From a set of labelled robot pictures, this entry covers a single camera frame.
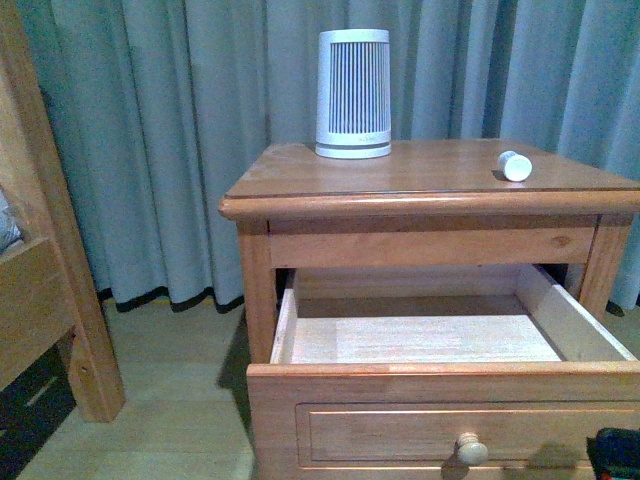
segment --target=white air purifier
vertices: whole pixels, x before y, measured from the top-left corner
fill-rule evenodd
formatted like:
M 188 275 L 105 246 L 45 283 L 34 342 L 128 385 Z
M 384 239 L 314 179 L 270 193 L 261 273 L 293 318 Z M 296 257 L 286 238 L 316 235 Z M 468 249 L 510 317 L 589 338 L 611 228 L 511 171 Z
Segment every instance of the white air purifier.
M 373 158 L 391 152 L 389 32 L 320 34 L 316 153 Z

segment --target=nightstand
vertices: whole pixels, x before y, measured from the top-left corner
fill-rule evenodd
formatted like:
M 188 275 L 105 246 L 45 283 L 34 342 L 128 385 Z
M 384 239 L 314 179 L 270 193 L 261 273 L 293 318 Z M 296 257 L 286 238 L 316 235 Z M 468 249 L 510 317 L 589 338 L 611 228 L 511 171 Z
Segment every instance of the nightstand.
M 526 182 L 502 177 L 506 150 Z M 220 211 L 261 478 L 586 479 L 587 436 L 640 424 L 640 362 L 597 322 L 639 183 L 505 140 L 357 161 L 274 145 Z M 538 264 L 579 272 L 575 299 Z

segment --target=curtain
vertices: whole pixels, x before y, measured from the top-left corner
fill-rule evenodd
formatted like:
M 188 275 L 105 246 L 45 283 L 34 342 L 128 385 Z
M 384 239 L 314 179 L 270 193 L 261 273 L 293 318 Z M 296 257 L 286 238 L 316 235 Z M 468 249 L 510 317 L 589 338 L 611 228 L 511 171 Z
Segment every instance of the curtain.
M 510 138 L 640 180 L 636 0 L 18 3 L 96 285 L 119 302 L 241 294 L 217 203 L 268 144 L 314 141 L 324 30 L 389 30 L 396 139 Z

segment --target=wooden floor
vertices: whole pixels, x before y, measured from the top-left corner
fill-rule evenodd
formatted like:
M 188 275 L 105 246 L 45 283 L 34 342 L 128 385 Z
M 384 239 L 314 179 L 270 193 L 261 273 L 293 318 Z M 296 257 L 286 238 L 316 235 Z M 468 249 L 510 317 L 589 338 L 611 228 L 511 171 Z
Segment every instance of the wooden floor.
M 74 411 L 19 480 L 249 480 L 255 478 L 244 370 L 242 307 L 174 314 L 151 304 L 107 305 L 128 402 L 113 424 Z M 640 308 L 606 326 L 640 355 Z

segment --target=wooden knob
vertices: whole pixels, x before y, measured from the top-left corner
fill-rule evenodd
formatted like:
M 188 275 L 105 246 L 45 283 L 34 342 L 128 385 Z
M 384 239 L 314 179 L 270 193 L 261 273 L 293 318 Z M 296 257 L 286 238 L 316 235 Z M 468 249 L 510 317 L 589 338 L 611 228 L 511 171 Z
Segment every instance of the wooden knob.
M 482 465 L 489 458 L 489 449 L 484 443 L 480 443 L 475 433 L 463 433 L 456 442 L 458 460 L 469 467 Z

